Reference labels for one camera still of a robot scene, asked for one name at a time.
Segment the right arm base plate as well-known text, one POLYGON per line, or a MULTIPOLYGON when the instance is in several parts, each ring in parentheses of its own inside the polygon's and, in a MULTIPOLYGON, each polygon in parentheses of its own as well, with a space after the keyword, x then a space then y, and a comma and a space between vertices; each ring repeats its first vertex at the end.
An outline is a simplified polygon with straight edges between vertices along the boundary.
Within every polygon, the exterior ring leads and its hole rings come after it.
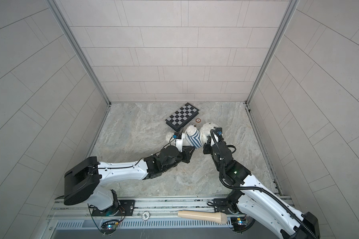
POLYGON ((208 206, 212 207, 215 212, 222 212, 227 215, 245 215, 240 211, 236 204, 226 198, 214 198, 207 203, 208 206))

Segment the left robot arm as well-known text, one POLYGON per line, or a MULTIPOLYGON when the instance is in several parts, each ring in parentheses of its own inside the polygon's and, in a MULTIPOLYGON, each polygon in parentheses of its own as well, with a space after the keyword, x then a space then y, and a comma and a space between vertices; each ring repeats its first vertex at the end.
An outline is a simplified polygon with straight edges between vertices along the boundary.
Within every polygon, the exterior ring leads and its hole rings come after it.
POLYGON ((119 201, 115 190, 107 190, 103 185, 116 181, 157 178, 181 162, 189 163, 194 151, 194 146, 184 146, 179 151, 170 145, 158 154, 124 163, 100 162, 95 156, 88 157, 65 173, 64 204, 72 206, 86 203, 100 211, 117 208, 119 201))

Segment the white teddy bear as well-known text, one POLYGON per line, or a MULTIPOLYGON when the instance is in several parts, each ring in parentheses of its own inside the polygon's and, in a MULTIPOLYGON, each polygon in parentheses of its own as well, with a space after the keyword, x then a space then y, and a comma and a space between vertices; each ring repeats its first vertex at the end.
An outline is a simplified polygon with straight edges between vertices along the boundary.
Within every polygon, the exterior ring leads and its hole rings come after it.
POLYGON ((207 143, 207 138, 211 136, 210 130, 219 127, 215 123, 207 122, 200 129, 197 129, 195 125, 190 125, 186 128, 182 134, 182 146, 194 146, 195 148, 201 148, 207 143))

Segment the blue white striped sweater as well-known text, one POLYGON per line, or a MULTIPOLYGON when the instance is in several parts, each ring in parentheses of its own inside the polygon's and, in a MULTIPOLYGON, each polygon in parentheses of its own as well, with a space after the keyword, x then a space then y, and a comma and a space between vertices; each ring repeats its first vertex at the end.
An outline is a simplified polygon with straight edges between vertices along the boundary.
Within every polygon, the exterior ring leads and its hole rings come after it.
POLYGON ((195 127, 191 127, 186 130, 185 138, 189 142, 189 144, 195 148, 201 148, 203 146, 201 141, 201 133, 195 127))

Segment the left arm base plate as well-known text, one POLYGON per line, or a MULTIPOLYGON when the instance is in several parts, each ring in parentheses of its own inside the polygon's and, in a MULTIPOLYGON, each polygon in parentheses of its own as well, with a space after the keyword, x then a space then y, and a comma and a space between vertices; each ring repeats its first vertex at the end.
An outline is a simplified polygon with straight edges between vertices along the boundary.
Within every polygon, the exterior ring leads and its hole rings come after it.
POLYGON ((133 215, 135 203, 135 200, 119 200, 119 206, 111 206, 103 211, 93 205, 89 208, 93 209, 91 215, 94 217, 128 217, 133 215))

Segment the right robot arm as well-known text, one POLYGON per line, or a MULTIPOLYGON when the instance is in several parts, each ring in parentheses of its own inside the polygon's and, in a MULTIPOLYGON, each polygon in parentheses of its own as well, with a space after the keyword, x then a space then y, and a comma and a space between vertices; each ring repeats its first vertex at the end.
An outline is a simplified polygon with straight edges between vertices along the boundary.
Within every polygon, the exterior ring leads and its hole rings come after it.
POLYGON ((221 184, 230 189, 230 209, 259 222, 280 239, 319 239, 319 222, 269 191, 242 164, 233 159, 232 145, 208 142, 203 153, 211 155, 221 184))

